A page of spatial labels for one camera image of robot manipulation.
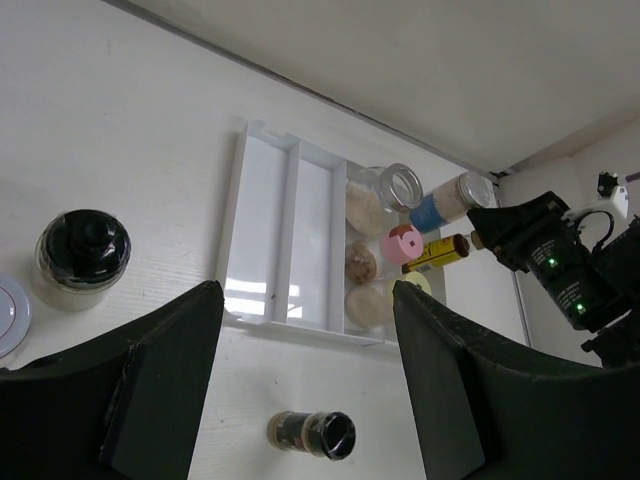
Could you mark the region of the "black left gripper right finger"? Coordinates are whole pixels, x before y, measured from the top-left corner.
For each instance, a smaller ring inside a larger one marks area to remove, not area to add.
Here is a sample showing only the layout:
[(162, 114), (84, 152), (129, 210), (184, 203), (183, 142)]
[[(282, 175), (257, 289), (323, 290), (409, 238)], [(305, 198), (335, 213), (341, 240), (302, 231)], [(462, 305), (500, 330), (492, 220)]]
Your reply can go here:
[(544, 354), (398, 282), (394, 317), (430, 479), (635, 479), (639, 368)]

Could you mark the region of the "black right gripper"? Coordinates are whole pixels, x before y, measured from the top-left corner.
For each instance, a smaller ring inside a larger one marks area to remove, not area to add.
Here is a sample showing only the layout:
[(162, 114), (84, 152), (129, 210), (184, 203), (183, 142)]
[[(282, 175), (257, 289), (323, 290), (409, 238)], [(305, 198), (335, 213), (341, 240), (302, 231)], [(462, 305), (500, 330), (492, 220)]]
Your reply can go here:
[(512, 271), (531, 273), (605, 368), (639, 362), (639, 218), (613, 237), (615, 220), (593, 212), (571, 222), (546, 192), (521, 205), (467, 212), (483, 245)]

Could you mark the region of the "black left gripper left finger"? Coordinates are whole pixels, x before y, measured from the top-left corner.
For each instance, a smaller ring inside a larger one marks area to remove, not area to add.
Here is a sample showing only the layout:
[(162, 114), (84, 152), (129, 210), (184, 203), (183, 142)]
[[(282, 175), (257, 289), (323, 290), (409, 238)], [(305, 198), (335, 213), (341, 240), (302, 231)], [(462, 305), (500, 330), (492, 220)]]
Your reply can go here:
[(184, 479), (222, 326), (205, 281), (94, 339), (1, 372), (5, 479)]

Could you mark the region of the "blue label white bottle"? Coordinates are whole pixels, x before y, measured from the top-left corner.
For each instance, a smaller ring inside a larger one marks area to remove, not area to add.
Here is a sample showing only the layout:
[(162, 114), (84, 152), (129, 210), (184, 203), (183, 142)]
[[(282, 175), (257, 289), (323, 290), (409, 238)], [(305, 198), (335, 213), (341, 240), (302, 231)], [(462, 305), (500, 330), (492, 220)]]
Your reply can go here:
[(489, 180), (465, 172), (427, 193), (410, 211), (409, 220), (421, 233), (429, 233), (464, 217), (469, 210), (488, 208), (492, 195)]

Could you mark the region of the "yellow bottle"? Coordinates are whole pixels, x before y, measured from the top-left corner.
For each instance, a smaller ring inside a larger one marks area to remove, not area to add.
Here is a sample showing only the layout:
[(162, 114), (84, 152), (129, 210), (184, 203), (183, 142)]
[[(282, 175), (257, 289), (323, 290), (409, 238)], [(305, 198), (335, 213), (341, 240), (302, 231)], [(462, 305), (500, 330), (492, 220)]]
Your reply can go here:
[(402, 272), (404, 274), (424, 273), (428, 270), (443, 268), (484, 248), (485, 246), (476, 231), (443, 237), (425, 244), (422, 254), (417, 259), (404, 264)]

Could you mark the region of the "pink lid spice jar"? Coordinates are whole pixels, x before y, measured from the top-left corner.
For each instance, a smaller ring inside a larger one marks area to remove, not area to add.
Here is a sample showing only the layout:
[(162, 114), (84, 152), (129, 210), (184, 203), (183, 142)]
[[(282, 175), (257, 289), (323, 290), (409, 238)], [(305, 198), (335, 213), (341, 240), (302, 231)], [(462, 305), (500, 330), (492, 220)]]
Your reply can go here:
[(354, 284), (366, 284), (396, 272), (423, 253), (422, 234), (410, 224), (346, 245), (345, 274)]

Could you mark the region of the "glass jar beige powder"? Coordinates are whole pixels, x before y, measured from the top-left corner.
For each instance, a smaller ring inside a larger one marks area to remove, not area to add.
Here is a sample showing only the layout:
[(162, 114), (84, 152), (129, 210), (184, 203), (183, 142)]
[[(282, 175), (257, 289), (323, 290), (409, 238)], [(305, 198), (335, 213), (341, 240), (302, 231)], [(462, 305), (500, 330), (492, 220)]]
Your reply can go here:
[(377, 236), (399, 215), (417, 208), (423, 187), (408, 166), (347, 168), (346, 220), (361, 235)]

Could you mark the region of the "yellow-green lid spice jar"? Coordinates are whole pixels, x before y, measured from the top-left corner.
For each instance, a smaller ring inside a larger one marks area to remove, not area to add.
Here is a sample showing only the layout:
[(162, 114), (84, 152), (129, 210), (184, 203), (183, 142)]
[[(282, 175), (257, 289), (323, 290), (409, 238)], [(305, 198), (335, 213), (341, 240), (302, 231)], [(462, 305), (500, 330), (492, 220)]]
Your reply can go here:
[(349, 320), (363, 329), (374, 329), (393, 323), (393, 290), (399, 281), (414, 284), (428, 295), (432, 294), (429, 281), (419, 272), (357, 285), (345, 297), (345, 312)]

